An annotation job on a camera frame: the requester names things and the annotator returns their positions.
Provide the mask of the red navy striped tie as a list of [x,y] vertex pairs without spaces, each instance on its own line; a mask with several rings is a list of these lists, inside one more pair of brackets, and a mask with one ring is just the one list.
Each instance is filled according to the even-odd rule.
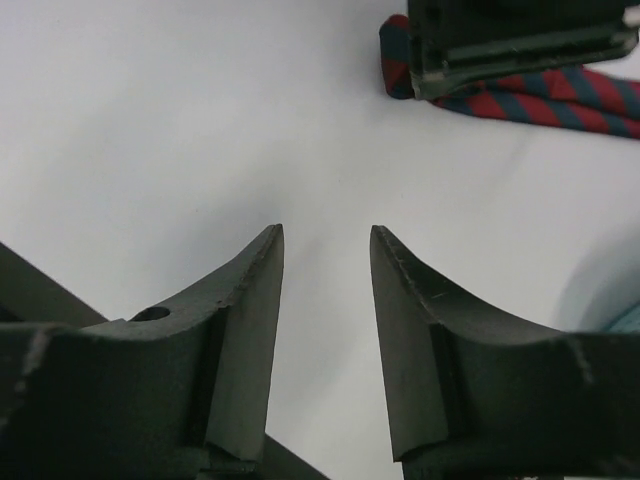
[[[421,100],[409,72],[407,11],[380,26],[379,41],[386,93],[398,100]],[[591,64],[482,80],[424,101],[479,118],[638,138],[638,81],[599,73]]]

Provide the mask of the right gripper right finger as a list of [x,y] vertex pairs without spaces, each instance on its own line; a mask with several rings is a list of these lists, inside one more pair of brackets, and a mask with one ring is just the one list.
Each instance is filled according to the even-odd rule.
[[507,313],[370,235],[392,454],[407,479],[635,479],[639,337]]

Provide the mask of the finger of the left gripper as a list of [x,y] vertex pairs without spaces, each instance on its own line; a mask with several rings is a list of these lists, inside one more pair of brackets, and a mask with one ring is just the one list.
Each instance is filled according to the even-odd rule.
[[638,44],[638,4],[621,0],[413,0],[409,72],[417,98],[474,82],[620,59]]

